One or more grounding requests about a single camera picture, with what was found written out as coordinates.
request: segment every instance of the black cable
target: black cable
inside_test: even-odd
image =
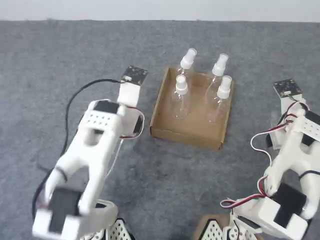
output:
[[[238,229],[238,234],[237,234],[236,240],[239,240],[239,238],[240,238],[240,228],[238,227],[238,224],[236,223],[235,220],[233,220],[233,222],[234,222],[236,228]]]
[[[304,173],[302,173],[300,176],[299,176],[299,180],[301,180],[305,175],[307,174],[316,174],[316,175],[320,175],[320,172],[319,171],[314,171],[314,170],[308,170],[308,171],[305,171]]]
[[[69,118],[69,110],[70,110],[70,105],[72,103],[72,101],[75,99],[75,97],[82,92],[83,90],[85,90],[86,88],[90,87],[93,84],[97,84],[97,83],[102,83],[102,82],[109,82],[109,83],[124,83],[122,81],[118,81],[118,80],[114,80],[114,79],[98,79],[98,80],[94,80],[91,81],[89,83],[87,83],[86,85],[82,86],[78,91],[76,91],[71,98],[69,99],[66,108],[65,108],[65,116],[64,116],[64,130],[65,130],[65,137],[64,137],[64,144],[60,153],[61,157],[63,154],[65,154],[66,150],[67,150],[67,145],[68,145],[68,140],[69,140],[69,124],[68,124],[68,118]],[[46,184],[46,181],[48,180],[51,172],[53,171],[54,168],[52,168],[51,170],[49,170],[47,172],[47,174],[45,175],[45,177],[42,179],[42,181],[40,182],[40,184],[38,185],[38,187],[36,188],[34,194],[33,194],[33,198],[32,198],[32,206],[31,206],[31,213],[32,213],[32,219],[33,221],[36,218],[36,205],[37,205],[37,199],[42,191],[42,189],[44,188],[44,185]]]

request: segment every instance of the white wall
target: white wall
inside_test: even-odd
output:
[[[0,0],[0,19],[320,22],[320,0]]]

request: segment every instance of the gray carpet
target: gray carpet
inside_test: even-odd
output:
[[[1,238],[33,239],[31,199],[44,177],[35,164],[52,167],[57,161],[71,94],[92,80],[119,78],[135,65],[149,70],[138,104],[147,124],[133,148],[121,152],[101,197],[117,204],[137,240],[190,239],[202,215],[227,213],[220,200],[256,192],[268,159],[248,142],[280,110],[274,81],[294,77],[320,113],[319,39],[318,23],[0,22]],[[230,55],[226,73],[236,92],[220,152],[149,133],[164,70],[189,47],[198,50],[195,68],[203,72],[219,53]],[[99,83],[79,95],[69,115],[71,135],[90,101],[116,100],[118,89]],[[316,239],[319,226],[317,215],[305,239]]]

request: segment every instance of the circuit board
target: circuit board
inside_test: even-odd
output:
[[[276,81],[273,83],[273,87],[280,98],[302,94],[300,87],[292,78]]]

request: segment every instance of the perforated plate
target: perforated plate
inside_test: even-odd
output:
[[[304,119],[302,132],[311,138],[320,141],[320,126],[307,118]]]
[[[223,231],[226,236],[225,239],[228,239],[227,238],[227,233],[228,233],[230,240],[237,240],[238,234],[239,234],[238,240],[257,240],[257,238],[254,234],[249,233],[246,230],[240,230],[240,233],[239,233],[239,230],[236,226],[225,228],[225,229],[223,229]]]
[[[216,220],[209,222],[201,240],[222,240],[223,232]]]
[[[102,229],[100,232],[95,232],[89,235],[86,235],[80,240],[102,240],[104,237],[105,229]],[[112,225],[109,232],[105,233],[105,239],[107,240],[132,240],[130,234],[128,233],[124,221],[118,219]]]
[[[119,121],[120,116],[117,114],[103,112],[103,111],[87,111],[83,116],[79,127],[86,127],[101,131],[112,129],[114,124]]]
[[[80,238],[80,240],[102,240],[104,237],[104,233],[105,233],[105,229],[102,229],[99,232],[88,234],[88,235]]]
[[[111,227],[109,234],[109,240],[131,240],[131,237],[125,227],[124,221],[118,219]]]

